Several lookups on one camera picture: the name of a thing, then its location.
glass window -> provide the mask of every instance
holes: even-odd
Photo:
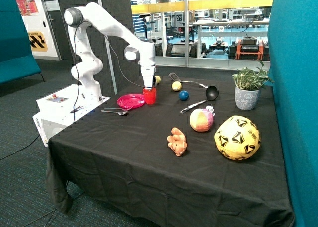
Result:
[[[159,65],[233,69],[270,61],[272,1],[132,0],[134,31],[153,40]]]

teal partition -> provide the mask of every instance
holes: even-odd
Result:
[[[41,73],[15,0],[1,0],[0,21],[0,84]]]
[[[318,0],[274,0],[271,74],[297,227],[318,226]]]

green leaves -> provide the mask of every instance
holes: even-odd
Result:
[[[274,83],[274,81],[268,77],[268,71],[262,69],[264,66],[263,61],[259,62],[262,64],[262,67],[257,67],[259,69],[257,72],[244,67],[238,70],[237,74],[232,75],[237,88],[253,91],[261,89],[267,81]]]

blue ball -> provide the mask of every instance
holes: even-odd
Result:
[[[182,101],[186,101],[188,98],[189,98],[189,93],[185,90],[181,91],[179,93],[179,98],[182,100]]]

pink plate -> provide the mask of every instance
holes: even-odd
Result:
[[[121,108],[138,108],[143,106],[145,103],[145,99],[144,96],[142,94],[126,94],[124,96],[121,96],[118,100],[117,100],[117,104],[121,107]]]

